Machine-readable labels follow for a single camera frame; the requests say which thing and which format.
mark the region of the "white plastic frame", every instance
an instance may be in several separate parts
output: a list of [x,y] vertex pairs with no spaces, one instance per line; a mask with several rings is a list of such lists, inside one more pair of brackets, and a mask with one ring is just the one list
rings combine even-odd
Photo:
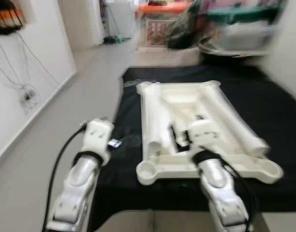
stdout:
[[181,132],[189,131],[198,115],[209,119],[211,123],[204,126],[219,134],[213,144],[207,144],[209,149],[219,153],[242,177],[272,184],[283,176],[282,168],[265,156],[269,146],[243,121],[219,85],[217,81],[137,85],[143,156],[136,172],[141,184],[151,185],[161,178],[199,178],[189,153],[178,153],[170,130],[173,126],[177,143],[183,145]]

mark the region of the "tiled floor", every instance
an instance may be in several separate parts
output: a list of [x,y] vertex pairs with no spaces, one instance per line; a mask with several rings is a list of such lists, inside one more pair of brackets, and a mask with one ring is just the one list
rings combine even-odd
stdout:
[[[81,63],[76,81],[51,103],[0,166],[0,232],[40,231],[47,183],[57,153],[83,120],[113,118],[120,96],[119,77],[130,65],[144,66],[150,61],[145,56],[133,55],[133,51],[134,46],[128,41],[87,51],[88,57],[94,56],[89,62],[87,56],[77,54],[76,60]],[[79,136],[65,152],[53,199],[61,191],[62,180],[81,144]],[[122,213],[112,217],[100,231],[151,232],[150,216],[149,212]],[[280,232],[275,227],[272,232]],[[208,213],[157,212],[155,231],[215,232],[215,228]]]

